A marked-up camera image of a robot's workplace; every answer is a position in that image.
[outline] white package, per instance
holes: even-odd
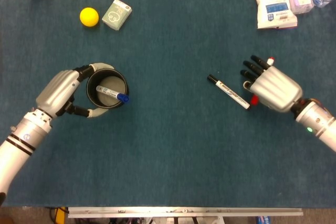
[[[256,0],[258,29],[296,27],[298,20],[290,10],[289,0]]]

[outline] marker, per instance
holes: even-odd
[[[212,83],[214,83],[217,87],[219,87],[225,93],[227,93],[233,100],[235,100],[237,103],[239,103],[241,106],[243,106],[244,109],[246,109],[246,110],[250,109],[250,104],[247,101],[245,101],[243,98],[241,98],[235,92],[233,92],[228,86],[224,85],[224,83],[219,81],[212,74],[209,74],[208,80],[211,81]]]
[[[108,95],[110,97],[116,98],[119,101],[122,101],[124,103],[128,102],[128,100],[129,100],[128,95],[116,92],[116,91],[114,91],[112,89],[108,89],[108,88],[105,88],[103,86],[97,86],[96,90],[98,92],[100,92],[100,93],[103,93],[103,94],[106,94],[106,95]]]

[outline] robotic hand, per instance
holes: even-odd
[[[254,55],[251,59],[260,67],[244,61],[254,74],[240,71],[249,79],[243,87],[259,96],[259,101],[267,107],[278,112],[294,113],[297,122],[336,151],[336,122],[330,112],[318,100],[302,98],[301,87],[280,70]]]
[[[61,71],[37,97],[37,109],[28,112],[0,146],[0,206],[8,188],[27,159],[51,130],[52,119],[70,114],[87,118],[100,116],[107,109],[83,109],[73,105],[74,92],[80,83],[100,69],[111,68],[104,63],[94,63],[74,70]]]

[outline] black marker cap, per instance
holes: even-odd
[[[216,77],[214,77],[212,74],[208,75],[208,80],[211,81],[212,83],[216,84],[218,79]]]

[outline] floor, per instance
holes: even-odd
[[[108,224],[109,219],[92,219],[95,223]],[[255,224],[254,217],[224,218],[225,224]],[[0,208],[0,224],[48,224],[52,223],[49,209],[33,207]],[[66,219],[66,224],[75,224]],[[304,209],[300,217],[272,217],[271,224],[335,224],[336,209]]]

